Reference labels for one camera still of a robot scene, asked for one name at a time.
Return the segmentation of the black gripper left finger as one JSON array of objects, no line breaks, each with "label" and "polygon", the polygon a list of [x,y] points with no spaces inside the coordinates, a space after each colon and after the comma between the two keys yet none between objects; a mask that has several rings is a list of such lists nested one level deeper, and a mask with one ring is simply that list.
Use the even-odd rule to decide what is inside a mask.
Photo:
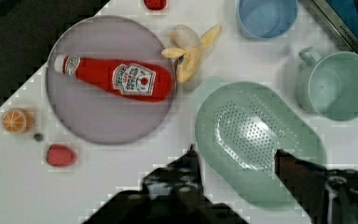
[{"label": "black gripper left finger", "polygon": [[139,190],[113,196],[83,224],[248,224],[203,192],[195,146],[143,178]]}]

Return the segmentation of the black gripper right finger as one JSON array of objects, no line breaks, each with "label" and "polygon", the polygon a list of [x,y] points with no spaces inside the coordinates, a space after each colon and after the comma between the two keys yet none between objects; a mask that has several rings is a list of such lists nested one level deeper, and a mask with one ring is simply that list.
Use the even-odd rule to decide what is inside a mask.
[{"label": "black gripper right finger", "polygon": [[312,224],[358,224],[358,171],[328,169],[279,149],[275,174]]}]

